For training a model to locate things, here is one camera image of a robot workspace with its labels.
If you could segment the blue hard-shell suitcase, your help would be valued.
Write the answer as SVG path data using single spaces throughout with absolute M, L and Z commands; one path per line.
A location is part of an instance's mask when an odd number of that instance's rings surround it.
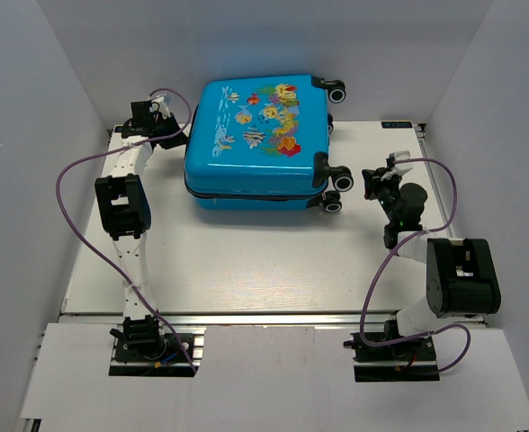
M 340 212 L 354 178 L 329 162 L 328 106 L 345 98 L 343 81 L 311 74 L 207 84 L 185 149 L 187 191 L 205 209 Z

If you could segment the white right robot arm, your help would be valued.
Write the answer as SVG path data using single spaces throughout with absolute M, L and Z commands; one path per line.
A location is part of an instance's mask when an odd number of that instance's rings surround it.
M 427 192 L 402 181 L 415 161 L 409 151 L 399 151 L 389 155 L 384 167 L 362 172 L 365 198 L 377 201 L 389 221 L 383 234 L 387 258 L 409 258 L 426 266 L 424 296 L 396 313 L 393 330 L 382 341 L 360 335 L 365 345 L 384 347 L 396 359 L 414 350 L 415 338 L 439 333 L 461 318 L 495 314 L 502 302 L 487 240 L 446 238 L 441 234 L 443 227 L 423 226 Z

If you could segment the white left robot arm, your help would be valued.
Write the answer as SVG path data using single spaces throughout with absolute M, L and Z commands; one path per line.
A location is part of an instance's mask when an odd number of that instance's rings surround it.
M 170 96 L 156 91 L 147 100 L 131 104 L 132 116 L 121 126 L 120 152 L 110 174 L 95 180 L 103 229 L 112 238 L 118 266 L 124 273 L 122 331 L 113 334 L 121 345 L 148 360 L 166 351 L 166 336 L 151 311 L 155 303 L 148 289 L 147 231 L 151 211 L 141 182 L 154 147 L 186 142 L 168 105 Z

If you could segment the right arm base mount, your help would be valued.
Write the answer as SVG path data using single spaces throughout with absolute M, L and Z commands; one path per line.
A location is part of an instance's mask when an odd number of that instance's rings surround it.
M 411 383 L 440 380 L 432 338 L 420 338 L 392 346 L 367 346 L 359 333 L 343 343 L 354 359 L 357 383 Z

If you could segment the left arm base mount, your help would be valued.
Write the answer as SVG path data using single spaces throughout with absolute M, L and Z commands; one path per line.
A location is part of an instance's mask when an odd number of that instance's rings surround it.
M 165 343 L 155 354 L 143 354 L 129 347 L 119 338 L 121 331 L 117 328 L 111 334 L 114 337 L 108 370 L 111 377 L 193 378 L 196 375 L 171 332 L 164 335 Z

